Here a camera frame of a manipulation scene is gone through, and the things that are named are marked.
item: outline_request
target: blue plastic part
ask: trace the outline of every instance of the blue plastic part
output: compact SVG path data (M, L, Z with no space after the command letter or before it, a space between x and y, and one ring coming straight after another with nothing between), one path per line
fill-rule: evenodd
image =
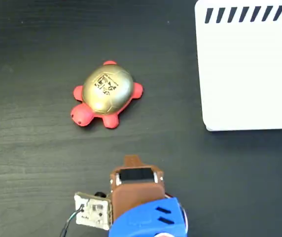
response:
M187 237L176 197L148 202L125 212L113 223L108 237L154 237L159 233Z

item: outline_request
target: turtle leg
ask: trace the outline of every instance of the turtle leg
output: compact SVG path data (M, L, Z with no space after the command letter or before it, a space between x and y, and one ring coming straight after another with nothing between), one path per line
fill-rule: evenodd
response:
M82 99L82 88L83 88L82 85L78 85L73 91L73 96L78 101L83 101L83 99Z
M117 114L103 116L104 126L106 128L116 128L119 125L119 118Z
M111 65L111 64L113 64L113 65L115 64L116 65L117 63L115 61L111 61L111 60L106 61L106 62L103 63L103 65Z
M134 90L132 94L133 99L139 99L143 93L143 86L139 83L134 83Z
M71 110L72 120L79 126L87 126L94 118L93 111L84 103L75 106Z

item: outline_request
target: black stripe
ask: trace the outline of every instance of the black stripe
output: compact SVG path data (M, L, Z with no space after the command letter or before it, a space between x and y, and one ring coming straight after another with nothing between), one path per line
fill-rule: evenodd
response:
M261 9L261 6L255 7L253 15L251 16L251 19L250 19L251 22L255 21L260 9Z
M205 23L209 23L210 22L210 18L213 12L213 8L208 8L207 9L207 14L206 14L206 19L205 19Z
M277 21L278 18L280 17L280 15L281 15L281 13L282 13L282 6L279 6L273 21Z
M171 221L169 219L165 219L163 217L160 217L158 220L161 221L161 222L164 222L165 224L168 224L168 225L174 224L174 221Z
M234 17L234 15L235 15L235 12L236 12L237 9L238 9L237 7L232 7L232 8L231 8L230 15L229 15L229 19L228 19L228 23L232 22L233 17Z
M249 6L243 7L243 10L241 12L241 16L240 16L239 22L243 22L244 21L246 13L248 12L248 10L249 10Z
M221 22L221 19L222 19L224 10L225 10L225 7L220 7L220 8L219 8L218 17L216 18L216 22L217 22L217 23L220 23L220 22Z
M156 210L161 211L161 212L164 212L165 214L171 214L171 211L166 210L166 209L161 208L161 207L157 207Z
M261 21L266 21L271 10L273 9L273 6L267 6L266 11L264 13L263 19Z

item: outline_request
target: white box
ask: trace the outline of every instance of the white box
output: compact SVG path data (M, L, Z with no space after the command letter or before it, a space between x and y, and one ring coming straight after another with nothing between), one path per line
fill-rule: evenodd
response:
M282 0L198 0L195 17L206 128L282 129Z

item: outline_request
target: black table surface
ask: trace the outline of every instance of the black table surface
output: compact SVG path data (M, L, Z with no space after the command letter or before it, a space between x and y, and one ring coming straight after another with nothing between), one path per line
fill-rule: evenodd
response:
M107 192L125 154L165 171L188 236L282 236L282 131L206 131L194 4L0 0L0 237L58 236L74 193ZM105 60L144 95L114 130L78 127L72 91ZM72 223L68 236L107 234Z

